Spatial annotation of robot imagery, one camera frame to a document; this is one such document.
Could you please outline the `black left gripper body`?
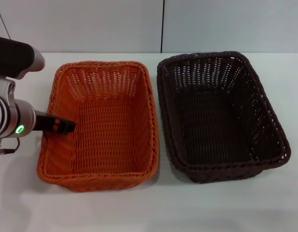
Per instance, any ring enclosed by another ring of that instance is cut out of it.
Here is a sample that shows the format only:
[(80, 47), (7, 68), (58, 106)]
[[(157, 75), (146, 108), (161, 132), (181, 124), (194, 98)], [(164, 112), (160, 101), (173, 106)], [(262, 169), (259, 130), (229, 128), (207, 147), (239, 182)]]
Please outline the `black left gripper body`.
[(35, 110), (34, 112), (36, 116), (36, 121), (33, 131), (57, 131), (55, 129), (56, 116), (37, 110)]

